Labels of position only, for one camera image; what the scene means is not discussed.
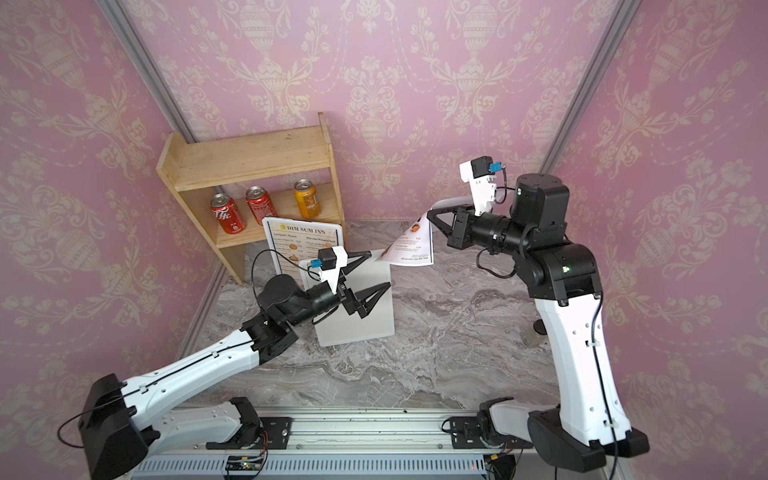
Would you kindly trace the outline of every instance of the wall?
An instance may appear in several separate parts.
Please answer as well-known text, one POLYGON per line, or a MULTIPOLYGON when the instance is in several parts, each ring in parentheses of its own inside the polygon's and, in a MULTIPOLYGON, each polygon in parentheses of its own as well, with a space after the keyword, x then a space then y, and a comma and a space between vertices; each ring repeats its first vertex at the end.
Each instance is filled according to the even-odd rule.
POLYGON ((768 478, 762 2, 645 1, 555 173, 596 253, 635 476, 768 478))
POLYGON ((87 478, 56 428, 97 378, 174 358, 212 253, 154 173, 170 127, 95 2, 2 2, 0 47, 0 476, 87 478))
POLYGON ((325 111, 347 218, 411 219, 467 192, 463 161, 538 169, 615 0, 124 4, 199 139, 325 111))

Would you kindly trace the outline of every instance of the orange can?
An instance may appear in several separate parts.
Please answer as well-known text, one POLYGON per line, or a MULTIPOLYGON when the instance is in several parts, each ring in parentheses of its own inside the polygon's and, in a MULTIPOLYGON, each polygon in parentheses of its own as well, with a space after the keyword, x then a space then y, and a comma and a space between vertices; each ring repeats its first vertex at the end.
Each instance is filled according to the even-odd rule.
POLYGON ((317 189, 311 181, 302 179, 293 184, 293 196, 296 197, 302 217, 312 220, 320 215, 322 209, 317 201, 317 189))

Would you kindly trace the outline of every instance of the coca-cola can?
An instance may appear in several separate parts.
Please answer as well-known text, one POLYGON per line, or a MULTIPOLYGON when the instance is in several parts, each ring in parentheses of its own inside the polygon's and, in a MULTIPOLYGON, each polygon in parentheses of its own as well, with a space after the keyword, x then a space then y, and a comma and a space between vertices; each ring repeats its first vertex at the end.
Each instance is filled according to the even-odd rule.
POLYGON ((245 201, 259 225, 263 225, 264 217, 277 217, 270 193, 263 187, 249 188, 245 193, 245 201))
POLYGON ((214 212, 214 217, 219 220, 221 228, 229 235, 240 233, 245 230, 245 222, 237 209, 235 200, 232 200, 227 194, 215 194, 210 199, 210 211, 214 212))

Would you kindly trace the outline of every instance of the dim sum inn menu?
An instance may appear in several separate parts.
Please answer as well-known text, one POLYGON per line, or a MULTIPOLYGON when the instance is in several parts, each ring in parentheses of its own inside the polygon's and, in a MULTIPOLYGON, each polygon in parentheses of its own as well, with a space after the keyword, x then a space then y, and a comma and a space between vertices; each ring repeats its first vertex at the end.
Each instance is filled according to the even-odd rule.
MULTIPOLYGON (((432 208, 453 207, 454 205, 471 204, 472 196, 454 197, 432 205, 432 208)), ((427 220, 427 212, 411 223, 397 240, 384 250, 381 261, 400 266, 425 266, 435 262, 435 252, 432 248, 432 229, 437 228, 427 220)))
MULTIPOLYGON (((287 218, 264 218, 264 233, 266 242, 270 248, 285 255, 292 262, 298 264, 299 260, 311 260, 317 258, 317 250, 321 248, 343 246, 341 225, 333 223, 304 222, 287 218)), ((296 282, 304 286, 298 267, 286 261, 274 252, 272 261, 275 263, 275 271, 291 275, 296 282)))

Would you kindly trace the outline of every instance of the white robotic arm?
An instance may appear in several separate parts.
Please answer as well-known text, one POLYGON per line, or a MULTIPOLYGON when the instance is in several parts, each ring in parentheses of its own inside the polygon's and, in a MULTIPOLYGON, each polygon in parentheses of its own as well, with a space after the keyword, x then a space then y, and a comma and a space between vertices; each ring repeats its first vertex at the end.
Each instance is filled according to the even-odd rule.
MULTIPOLYGON (((78 415, 91 479, 112 480, 147 455, 180 446, 207 442, 209 448, 238 449, 256 443, 263 426, 247 399, 231 399, 214 409, 171 409, 283 353, 298 339, 292 326, 339 305, 365 318, 390 287, 380 283, 358 292, 347 288, 345 275, 370 258, 370 252, 347 254, 334 247, 321 249, 318 256, 325 281, 305 291, 289 275, 274 276, 257 295, 259 313, 212 346, 124 382, 115 374, 94 382, 78 415), (349 257, 357 258, 348 263, 349 257)), ((61 428, 66 424, 58 431, 63 442, 61 428)))
POLYGON ((568 189, 551 175, 521 175, 509 217, 492 214, 491 180, 500 168, 495 165, 490 157, 462 164, 461 176, 470 183, 475 205, 437 208, 427 218, 446 235, 450 247, 478 245, 491 255, 514 258, 514 273, 535 299, 552 345, 560 404, 487 402, 478 414, 484 438, 490 444, 510 437, 532 442, 547 463, 577 472, 605 465, 606 454, 632 457, 647 452, 647 436, 631 427, 614 384, 594 256, 565 236, 568 189), (447 213, 454 214, 451 225, 439 218, 447 213))

